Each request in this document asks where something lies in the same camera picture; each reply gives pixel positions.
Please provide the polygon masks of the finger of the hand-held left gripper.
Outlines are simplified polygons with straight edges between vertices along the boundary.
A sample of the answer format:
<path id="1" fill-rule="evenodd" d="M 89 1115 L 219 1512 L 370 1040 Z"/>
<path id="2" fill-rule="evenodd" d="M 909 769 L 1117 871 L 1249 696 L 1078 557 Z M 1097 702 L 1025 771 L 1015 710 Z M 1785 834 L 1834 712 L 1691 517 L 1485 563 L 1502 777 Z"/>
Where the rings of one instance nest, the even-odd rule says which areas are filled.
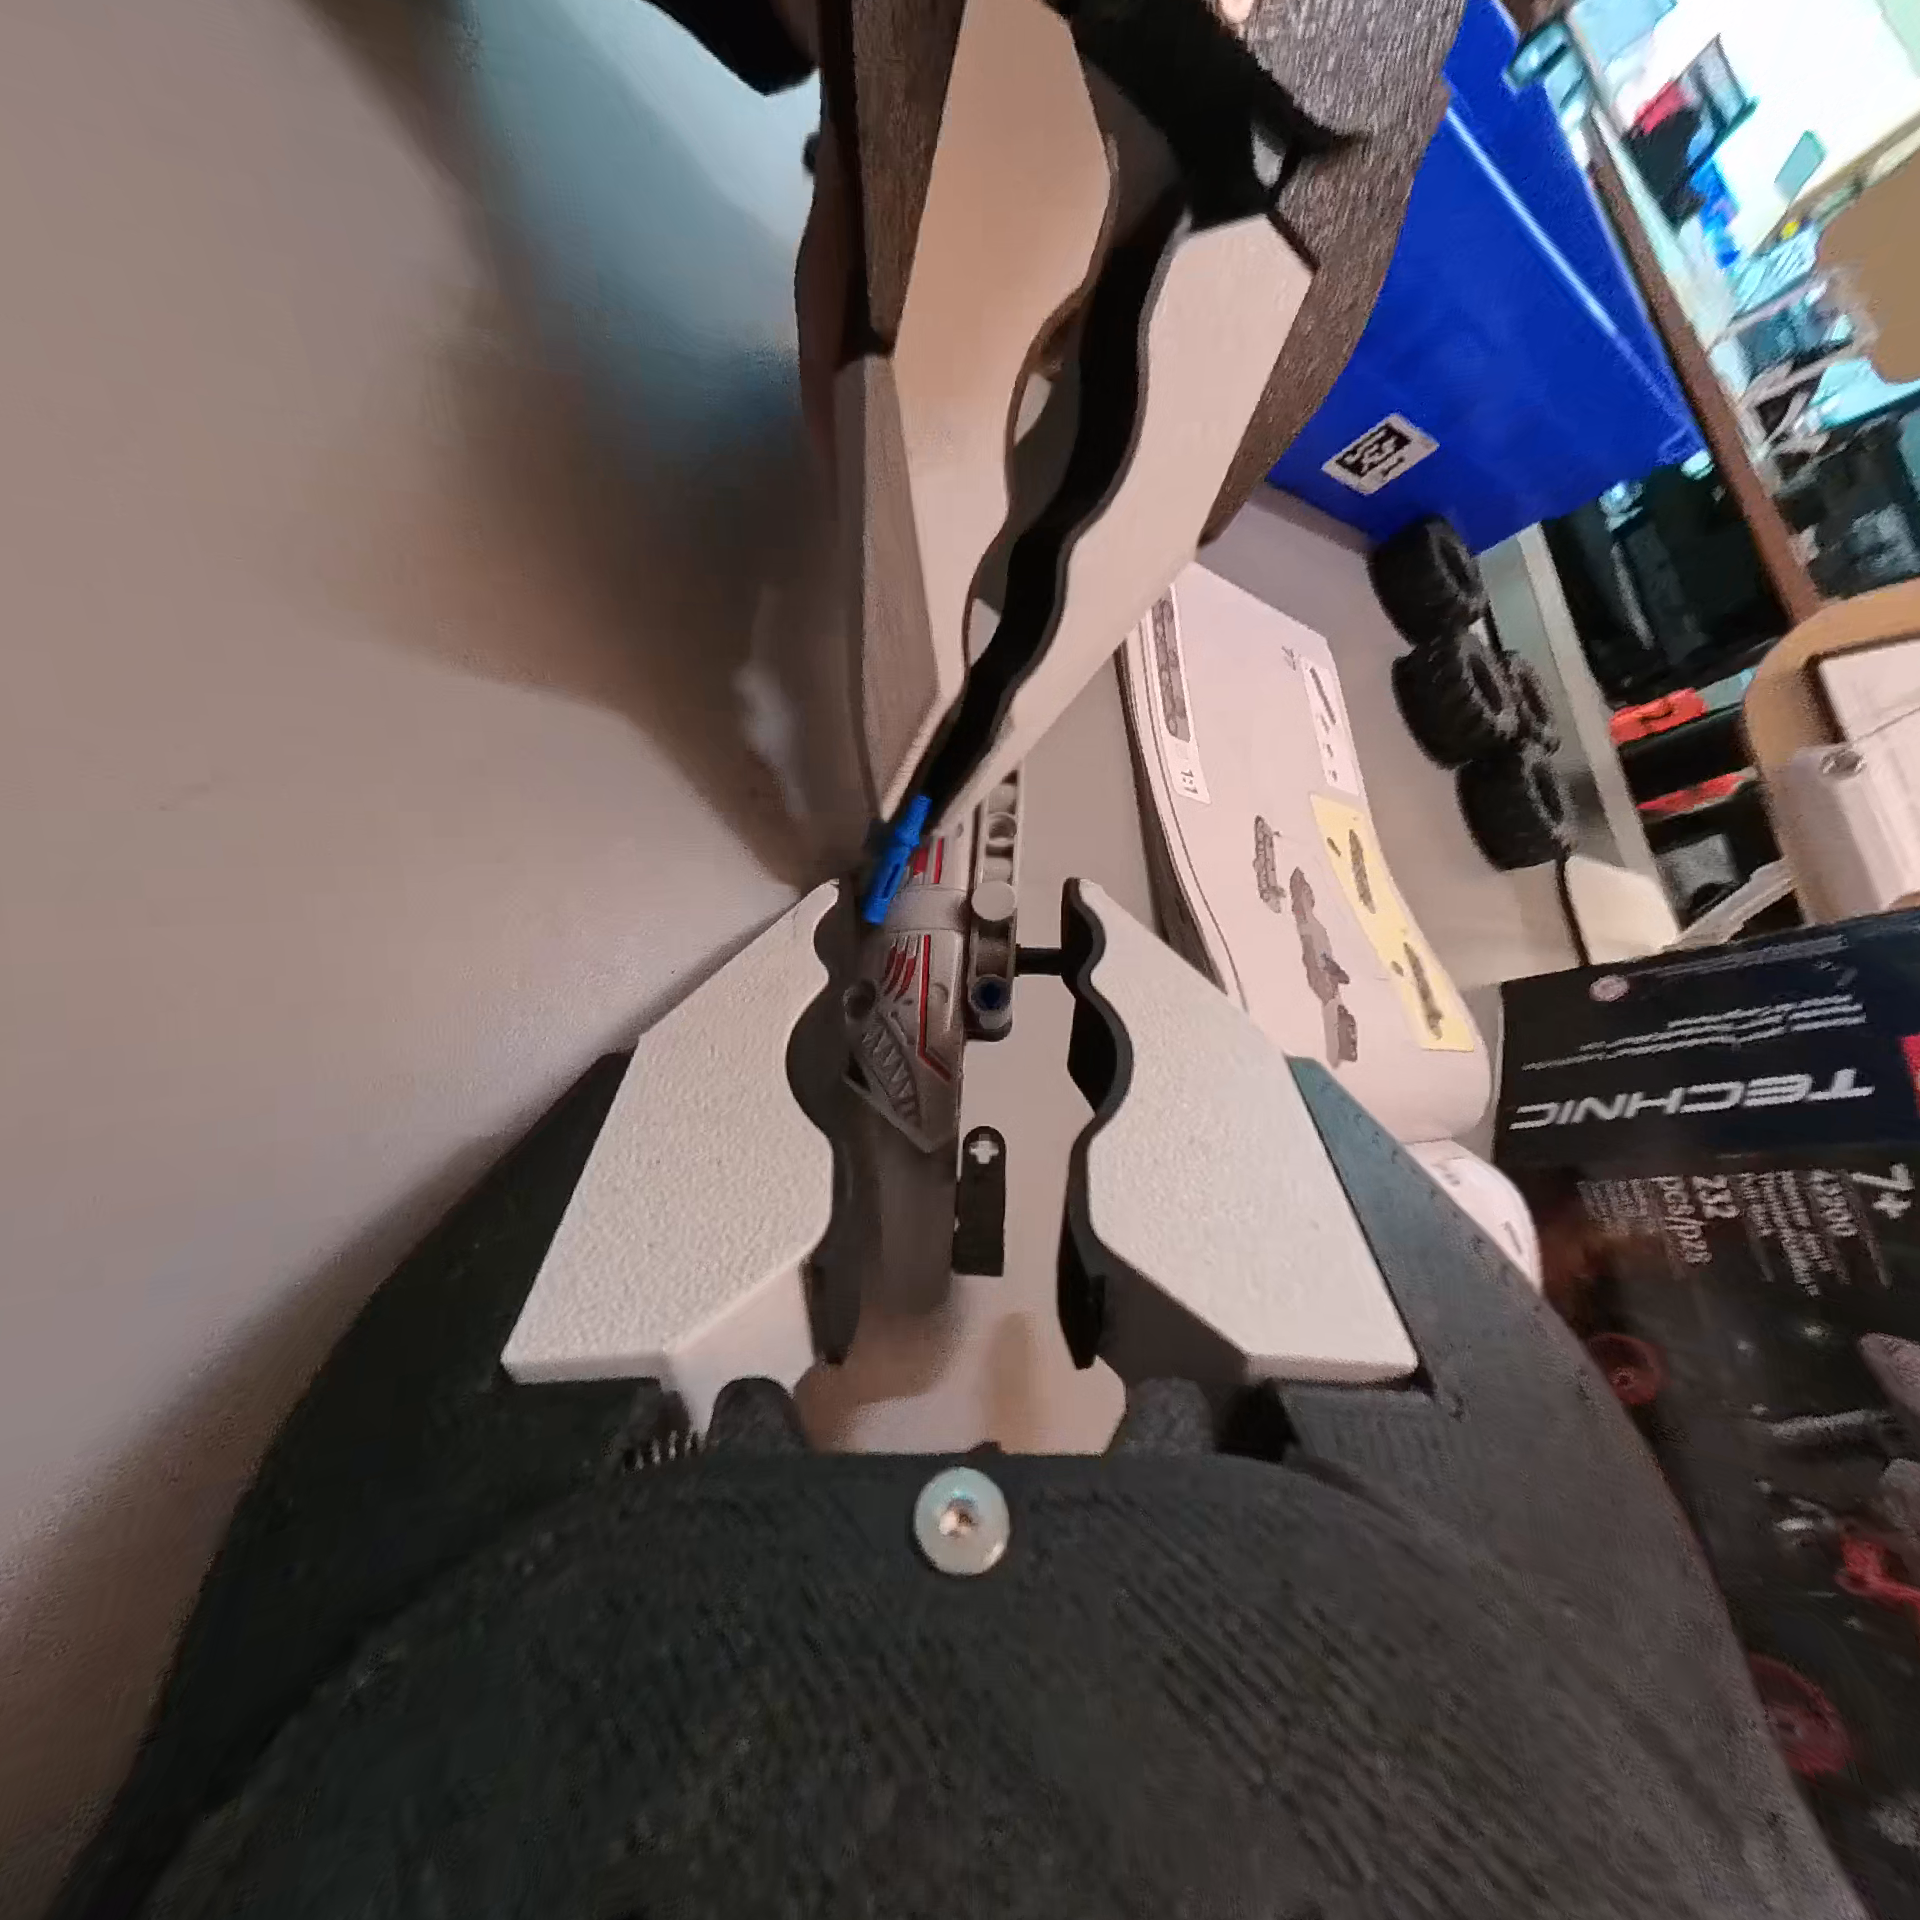
<path id="1" fill-rule="evenodd" d="M 913 785 L 922 832 L 1021 763 L 1194 561 L 1310 287 L 1272 219 L 1160 219 L 1111 258 L 1062 478 L 1011 545 L 999 625 Z"/>
<path id="2" fill-rule="evenodd" d="M 836 4 L 832 95 L 858 205 L 834 380 L 854 698 L 893 820 L 964 700 L 983 566 L 1011 523 L 1019 403 L 1084 299 L 1113 168 L 1048 4 Z"/>

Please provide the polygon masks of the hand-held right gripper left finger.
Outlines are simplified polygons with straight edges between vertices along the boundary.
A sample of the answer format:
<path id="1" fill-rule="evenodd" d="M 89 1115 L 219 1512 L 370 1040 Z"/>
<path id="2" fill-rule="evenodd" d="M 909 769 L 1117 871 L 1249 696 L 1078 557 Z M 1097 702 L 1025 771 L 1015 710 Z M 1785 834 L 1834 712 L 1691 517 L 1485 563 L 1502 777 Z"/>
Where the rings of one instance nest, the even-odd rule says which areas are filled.
<path id="1" fill-rule="evenodd" d="M 638 1042 L 502 1354 L 520 1384 L 795 1388 L 860 1323 L 854 1089 L 814 887 Z"/>

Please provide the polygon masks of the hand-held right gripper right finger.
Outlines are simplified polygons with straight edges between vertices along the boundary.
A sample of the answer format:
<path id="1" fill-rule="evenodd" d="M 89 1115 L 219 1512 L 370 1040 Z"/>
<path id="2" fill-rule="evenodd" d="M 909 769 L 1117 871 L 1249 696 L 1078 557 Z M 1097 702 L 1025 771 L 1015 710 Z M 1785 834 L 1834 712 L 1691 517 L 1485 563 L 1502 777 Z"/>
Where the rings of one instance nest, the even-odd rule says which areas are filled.
<path id="1" fill-rule="evenodd" d="M 1062 893 L 1058 1319 L 1125 1384 L 1404 1384 L 1418 1351 L 1284 1048 L 1101 887 Z"/>

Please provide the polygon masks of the grey red toy brick assembly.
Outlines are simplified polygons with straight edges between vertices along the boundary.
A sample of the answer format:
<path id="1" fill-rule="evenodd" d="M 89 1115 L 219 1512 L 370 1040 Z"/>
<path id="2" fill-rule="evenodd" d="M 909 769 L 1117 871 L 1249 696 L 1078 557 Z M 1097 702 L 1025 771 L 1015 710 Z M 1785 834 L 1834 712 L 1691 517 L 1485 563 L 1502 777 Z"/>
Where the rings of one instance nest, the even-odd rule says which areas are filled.
<path id="1" fill-rule="evenodd" d="M 1025 798 L 1013 773 L 950 828 L 930 812 L 885 924 L 860 920 L 848 1079 L 924 1156 L 958 1144 L 970 1046 L 1013 1034 L 1017 979 L 1058 969 L 1056 940 L 1021 942 Z"/>

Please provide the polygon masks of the blue toy brick pin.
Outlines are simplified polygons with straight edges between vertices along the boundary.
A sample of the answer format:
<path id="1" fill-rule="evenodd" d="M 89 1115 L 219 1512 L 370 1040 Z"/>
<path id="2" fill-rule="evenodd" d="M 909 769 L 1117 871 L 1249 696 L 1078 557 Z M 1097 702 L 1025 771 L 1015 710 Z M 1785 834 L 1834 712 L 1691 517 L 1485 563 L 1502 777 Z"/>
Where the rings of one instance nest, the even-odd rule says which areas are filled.
<path id="1" fill-rule="evenodd" d="M 922 849 L 928 820 L 928 798 L 913 796 L 901 804 L 891 820 L 877 824 L 858 899 L 864 926 L 879 928 L 885 924 L 911 873 L 913 861 Z"/>

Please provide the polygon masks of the blue plastic bin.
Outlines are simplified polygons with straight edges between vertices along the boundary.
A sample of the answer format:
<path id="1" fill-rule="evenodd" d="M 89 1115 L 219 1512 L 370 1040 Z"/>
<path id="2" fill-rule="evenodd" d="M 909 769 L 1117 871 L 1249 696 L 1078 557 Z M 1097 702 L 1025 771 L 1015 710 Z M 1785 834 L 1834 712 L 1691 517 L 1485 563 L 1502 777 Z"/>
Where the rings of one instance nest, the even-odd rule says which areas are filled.
<path id="1" fill-rule="evenodd" d="M 1449 521 L 1475 553 L 1707 450 L 1614 228 L 1522 36 L 1465 6 L 1453 89 L 1376 309 L 1270 484 L 1384 541 Z"/>

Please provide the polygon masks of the white paper bag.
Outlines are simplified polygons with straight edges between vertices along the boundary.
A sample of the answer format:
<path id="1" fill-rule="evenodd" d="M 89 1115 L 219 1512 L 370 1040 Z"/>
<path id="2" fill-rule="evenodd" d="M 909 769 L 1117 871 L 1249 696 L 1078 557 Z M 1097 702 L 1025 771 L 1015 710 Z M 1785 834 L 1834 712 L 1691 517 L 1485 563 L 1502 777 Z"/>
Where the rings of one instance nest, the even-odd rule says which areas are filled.
<path id="1" fill-rule="evenodd" d="M 1408 1152 L 1530 1286 L 1545 1292 L 1543 1242 L 1520 1187 L 1457 1140 L 1410 1142 Z"/>

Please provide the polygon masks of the black toy brick beam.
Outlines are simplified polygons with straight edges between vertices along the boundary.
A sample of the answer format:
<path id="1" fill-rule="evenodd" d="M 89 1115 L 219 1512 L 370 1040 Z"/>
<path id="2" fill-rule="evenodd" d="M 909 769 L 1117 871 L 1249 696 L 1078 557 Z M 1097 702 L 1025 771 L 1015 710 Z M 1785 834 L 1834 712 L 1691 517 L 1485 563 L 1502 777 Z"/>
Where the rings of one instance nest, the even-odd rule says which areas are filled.
<path id="1" fill-rule="evenodd" d="M 993 1125 L 968 1130 L 958 1150 L 950 1258 L 958 1278 L 1007 1272 L 1009 1146 Z"/>

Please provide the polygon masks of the black toy tire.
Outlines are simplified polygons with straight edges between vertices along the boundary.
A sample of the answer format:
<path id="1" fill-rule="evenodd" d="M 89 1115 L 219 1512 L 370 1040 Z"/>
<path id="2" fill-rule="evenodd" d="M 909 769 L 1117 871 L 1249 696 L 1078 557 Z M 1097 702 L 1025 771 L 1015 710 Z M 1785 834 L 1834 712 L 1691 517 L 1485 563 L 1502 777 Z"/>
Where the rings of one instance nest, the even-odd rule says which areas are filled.
<path id="1" fill-rule="evenodd" d="M 1504 645 L 1490 618 L 1414 645 L 1388 678 L 1410 735 L 1445 771 L 1561 747 L 1542 675 Z"/>
<path id="2" fill-rule="evenodd" d="M 1504 875 L 1555 865 L 1575 849 L 1565 783 L 1543 747 L 1516 743 L 1455 775 L 1463 824 L 1483 859 Z"/>
<path id="3" fill-rule="evenodd" d="M 1479 557 L 1445 517 L 1422 517 L 1380 541 L 1369 570 L 1380 610 L 1416 649 L 1471 631 L 1490 610 Z"/>

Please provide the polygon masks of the toy brick instruction booklet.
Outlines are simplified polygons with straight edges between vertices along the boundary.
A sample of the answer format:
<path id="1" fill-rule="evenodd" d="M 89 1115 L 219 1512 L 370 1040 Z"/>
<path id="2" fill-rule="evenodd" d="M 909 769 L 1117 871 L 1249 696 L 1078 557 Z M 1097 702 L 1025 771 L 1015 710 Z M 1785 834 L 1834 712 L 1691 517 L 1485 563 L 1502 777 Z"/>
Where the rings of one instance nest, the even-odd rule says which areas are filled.
<path id="1" fill-rule="evenodd" d="M 1170 948 L 1398 1140 L 1467 1142 L 1492 1054 L 1392 877 L 1327 641 L 1192 564 L 1117 682 Z"/>

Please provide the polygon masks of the black toy set box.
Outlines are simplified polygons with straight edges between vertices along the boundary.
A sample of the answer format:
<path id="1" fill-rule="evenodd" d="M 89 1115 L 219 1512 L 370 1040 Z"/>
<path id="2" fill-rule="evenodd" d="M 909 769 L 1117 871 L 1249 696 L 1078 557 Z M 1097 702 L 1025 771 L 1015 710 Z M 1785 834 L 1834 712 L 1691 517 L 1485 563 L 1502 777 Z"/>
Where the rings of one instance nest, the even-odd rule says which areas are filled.
<path id="1" fill-rule="evenodd" d="M 1494 1164 L 1876 1917 L 1919 1911 L 1919 922 L 1502 989 Z"/>

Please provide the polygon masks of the cardboard box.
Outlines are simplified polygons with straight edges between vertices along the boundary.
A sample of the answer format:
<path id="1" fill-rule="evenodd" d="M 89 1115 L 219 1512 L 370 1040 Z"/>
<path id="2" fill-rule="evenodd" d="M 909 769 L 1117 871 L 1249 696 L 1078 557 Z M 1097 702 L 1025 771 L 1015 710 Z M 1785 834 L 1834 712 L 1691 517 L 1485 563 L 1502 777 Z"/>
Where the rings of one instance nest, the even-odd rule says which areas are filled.
<path id="1" fill-rule="evenodd" d="M 1870 358 L 1887 382 L 1919 382 L 1919 144 L 1870 179 L 1826 223 L 1819 262 L 1838 274 Z"/>

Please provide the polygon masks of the red black tool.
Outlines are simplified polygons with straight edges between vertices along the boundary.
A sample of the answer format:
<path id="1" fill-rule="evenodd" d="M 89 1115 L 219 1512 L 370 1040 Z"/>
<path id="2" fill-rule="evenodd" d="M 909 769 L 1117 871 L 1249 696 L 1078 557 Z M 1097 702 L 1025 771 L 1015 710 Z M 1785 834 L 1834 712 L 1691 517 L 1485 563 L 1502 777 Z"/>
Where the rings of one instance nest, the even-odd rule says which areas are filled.
<path id="1" fill-rule="evenodd" d="M 1610 733 L 1644 822 L 1730 800 L 1754 773 L 1742 700 L 1711 706 L 1701 690 L 1685 688 L 1618 710 Z"/>

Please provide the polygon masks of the curved wooden board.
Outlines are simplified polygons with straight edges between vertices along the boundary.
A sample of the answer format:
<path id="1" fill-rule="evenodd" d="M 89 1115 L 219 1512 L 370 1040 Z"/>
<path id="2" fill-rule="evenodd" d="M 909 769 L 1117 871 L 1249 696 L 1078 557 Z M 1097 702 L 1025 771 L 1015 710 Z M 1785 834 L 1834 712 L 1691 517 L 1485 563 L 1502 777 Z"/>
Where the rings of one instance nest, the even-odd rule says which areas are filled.
<path id="1" fill-rule="evenodd" d="M 1795 755 L 1842 739 L 1819 682 L 1823 659 L 1917 635 L 1917 580 L 1826 604 L 1797 625 L 1768 653 L 1744 696 L 1742 728 L 1756 773 L 1773 781 Z"/>

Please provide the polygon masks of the white plastic box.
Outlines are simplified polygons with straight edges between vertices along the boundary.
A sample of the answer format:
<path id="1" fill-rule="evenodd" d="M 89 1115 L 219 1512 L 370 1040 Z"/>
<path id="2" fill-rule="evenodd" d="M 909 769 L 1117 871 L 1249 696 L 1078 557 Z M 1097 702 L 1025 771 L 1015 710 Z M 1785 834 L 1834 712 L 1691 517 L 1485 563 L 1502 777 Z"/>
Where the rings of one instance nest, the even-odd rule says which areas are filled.
<path id="1" fill-rule="evenodd" d="M 1819 657 L 1797 688 L 1813 720 L 1769 794 L 1805 918 L 1832 924 L 1917 906 L 1919 637 Z"/>

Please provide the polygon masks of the brown wooden post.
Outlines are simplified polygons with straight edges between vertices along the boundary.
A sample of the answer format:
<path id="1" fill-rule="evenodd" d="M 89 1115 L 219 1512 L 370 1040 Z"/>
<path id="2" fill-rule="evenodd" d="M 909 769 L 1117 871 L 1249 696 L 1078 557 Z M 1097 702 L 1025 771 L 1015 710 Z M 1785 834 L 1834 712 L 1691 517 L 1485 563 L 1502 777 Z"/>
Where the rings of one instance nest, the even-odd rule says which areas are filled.
<path id="1" fill-rule="evenodd" d="M 1821 612 L 1825 602 L 1803 563 L 1789 525 L 1756 468 L 1748 435 L 1734 397 L 1716 370 L 1711 348 L 1685 301 L 1689 293 L 1679 240 L 1659 215 L 1659 207 L 1636 183 L 1628 168 L 1624 134 L 1614 95 L 1599 67 L 1589 40 L 1561 2 L 1512 2 L 1506 6 L 1522 34 L 1524 54 L 1538 54 L 1549 42 L 1571 48 L 1577 69 L 1577 128 L 1573 136 L 1583 171 L 1614 228 L 1628 274 L 1640 289 L 1656 337 L 1689 403 L 1716 476 L 1730 492 L 1738 515 L 1754 541 L 1762 574 L 1789 629 Z"/>

